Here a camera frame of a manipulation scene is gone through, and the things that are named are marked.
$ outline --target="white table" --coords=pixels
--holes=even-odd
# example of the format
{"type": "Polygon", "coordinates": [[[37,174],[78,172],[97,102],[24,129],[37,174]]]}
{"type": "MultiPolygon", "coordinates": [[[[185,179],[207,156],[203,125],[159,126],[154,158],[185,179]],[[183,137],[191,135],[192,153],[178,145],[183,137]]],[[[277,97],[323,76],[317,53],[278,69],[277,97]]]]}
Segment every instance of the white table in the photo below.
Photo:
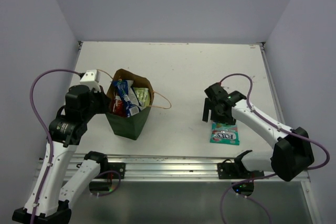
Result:
{"type": "MultiPolygon", "coordinates": [[[[231,73],[252,77],[251,101],[276,118],[276,108],[258,45],[176,44],[134,42],[84,42],[76,71],[103,69],[112,76],[124,68],[148,78],[153,89],[170,99],[170,110],[152,108],[138,138],[115,136],[105,115],[88,124],[77,153],[98,151],[115,155],[160,155],[189,157],[235,157],[245,150],[269,150],[255,132],[238,122],[240,145],[209,142],[211,122],[202,121],[206,89],[231,73]]],[[[107,91],[110,78],[102,73],[100,84],[107,91]]],[[[71,85],[78,84],[77,76],[71,85]]],[[[227,91],[246,94],[248,80],[232,77],[223,83],[227,91]]],[[[166,105],[156,95],[154,105],[166,105]]]]}

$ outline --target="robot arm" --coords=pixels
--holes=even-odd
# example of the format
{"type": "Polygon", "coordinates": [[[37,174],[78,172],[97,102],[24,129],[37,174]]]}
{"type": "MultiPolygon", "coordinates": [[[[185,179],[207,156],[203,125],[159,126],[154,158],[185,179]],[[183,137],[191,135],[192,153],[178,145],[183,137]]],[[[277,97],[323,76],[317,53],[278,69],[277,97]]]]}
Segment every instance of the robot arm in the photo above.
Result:
{"type": "Polygon", "coordinates": [[[314,162],[310,143],[280,130],[308,137],[304,129],[299,127],[293,130],[252,104],[250,109],[244,95],[238,91],[228,94],[219,83],[211,85],[205,93],[208,98],[205,99],[203,121],[208,121],[209,110],[213,121],[233,125],[239,120],[259,134],[273,149],[270,152],[245,151],[234,159],[234,163],[223,164],[227,170],[236,173],[255,170],[275,172],[281,179],[291,181],[314,162]],[[270,126],[255,112],[278,127],[270,126]]]}
{"type": "Polygon", "coordinates": [[[110,99],[98,85],[99,72],[88,70],[82,74],[80,85],[72,86],[65,96],[65,105],[57,112],[49,125],[53,140],[53,157],[49,164],[51,146],[47,143],[44,162],[35,188],[24,208],[15,210],[13,220],[20,223],[68,223],[71,208],[79,195],[100,172],[107,170],[107,157],[101,153],[90,152],[74,176],[62,187],[69,162],[87,130],[87,123],[100,113],[106,113],[110,99]],[[39,194],[38,204],[35,197],[39,194]]]}

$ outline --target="gray floor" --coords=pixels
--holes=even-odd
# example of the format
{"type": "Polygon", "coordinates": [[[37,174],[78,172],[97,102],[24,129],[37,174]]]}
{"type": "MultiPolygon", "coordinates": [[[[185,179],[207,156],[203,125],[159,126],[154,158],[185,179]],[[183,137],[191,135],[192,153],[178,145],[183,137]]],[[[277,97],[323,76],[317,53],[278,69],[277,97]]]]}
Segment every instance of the gray floor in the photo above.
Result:
{"type": "MultiPolygon", "coordinates": [[[[229,183],[125,182],[112,195],[82,195],[71,224],[222,223],[219,200],[229,183]]],[[[311,223],[299,182],[257,183],[252,195],[262,202],[274,224],[311,223]]],[[[225,199],[229,223],[269,223],[256,204],[230,193],[225,199]]]]}

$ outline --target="green paper bag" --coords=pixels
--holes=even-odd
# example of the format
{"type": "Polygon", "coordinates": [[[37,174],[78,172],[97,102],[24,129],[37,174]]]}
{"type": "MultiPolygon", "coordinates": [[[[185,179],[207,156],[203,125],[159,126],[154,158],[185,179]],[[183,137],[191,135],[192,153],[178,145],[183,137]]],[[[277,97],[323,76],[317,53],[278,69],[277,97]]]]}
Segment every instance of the green paper bag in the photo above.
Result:
{"type": "MultiPolygon", "coordinates": [[[[133,80],[134,83],[132,87],[148,88],[151,95],[150,105],[153,104],[154,101],[153,88],[149,80],[146,79],[145,77],[137,76],[124,69],[119,69],[117,72],[115,72],[113,79],[133,80]]],[[[111,101],[114,100],[114,90],[115,87],[111,84],[107,92],[107,96],[111,98],[111,101]]],[[[115,135],[137,140],[143,127],[145,126],[150,111],[151,107],[147,107],[144,110],[140,111],[138,114],[130,116],[129,118],[123,118],[121,116],[114,115],[111,113],[106,113],[106,117],[115,135]]]]}

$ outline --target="bag handle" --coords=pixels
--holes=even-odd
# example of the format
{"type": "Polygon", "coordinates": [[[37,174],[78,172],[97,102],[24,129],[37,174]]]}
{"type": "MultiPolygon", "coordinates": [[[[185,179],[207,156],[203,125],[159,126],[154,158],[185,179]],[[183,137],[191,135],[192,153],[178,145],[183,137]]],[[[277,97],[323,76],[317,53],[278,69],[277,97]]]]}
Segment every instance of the bag handle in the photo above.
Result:
{"type": "Polygon", "coordinates": [[[171,102],[166,98],[164,97],[163,95],[161,95],[160,93],[156,92],[156,91],[153,91],[153,93],[156,93],[158,94],[159,96],[161,96],[162,98],[166,99],[167,102],[169,103],[169,108],[165,108],[165,107],[161,107],[161,106],[156,106],[156,105],[148,105],[148,107],[152,107],[152,108],[159,108],[159,109],[164,109],[164,110],[168,110],[172,107],[172,104],[171,102]]]}

